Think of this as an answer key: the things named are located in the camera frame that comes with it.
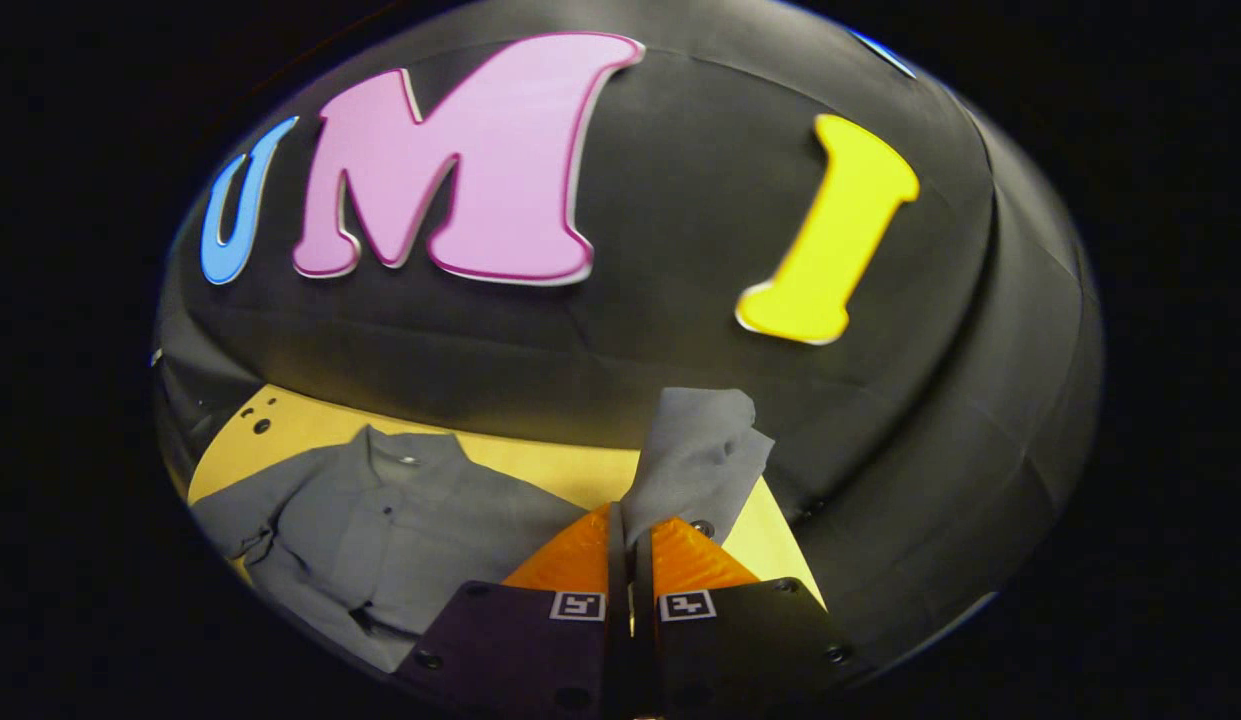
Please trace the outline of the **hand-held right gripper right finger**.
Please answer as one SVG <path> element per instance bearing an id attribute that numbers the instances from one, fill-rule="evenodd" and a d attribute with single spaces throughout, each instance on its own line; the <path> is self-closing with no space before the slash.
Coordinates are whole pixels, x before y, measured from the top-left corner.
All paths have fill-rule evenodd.
<path id="1" fill-rule="evenodd" d="M 853 684 L 853 643 L 800 578 L 758 577 L 702 521 L 635 547 L 635 708 L 658 719 L 803 719 Z"/>

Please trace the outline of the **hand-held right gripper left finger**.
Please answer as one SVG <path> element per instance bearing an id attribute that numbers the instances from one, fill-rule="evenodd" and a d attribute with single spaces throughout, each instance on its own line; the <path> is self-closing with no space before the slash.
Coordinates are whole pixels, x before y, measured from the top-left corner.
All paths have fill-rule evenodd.
<path id="1" fill-rule="evenodd" d="M 608 719 L 630 639 L 611 503 L 503 583 L 460 583 L 395 680 L 450 719 Z"/>

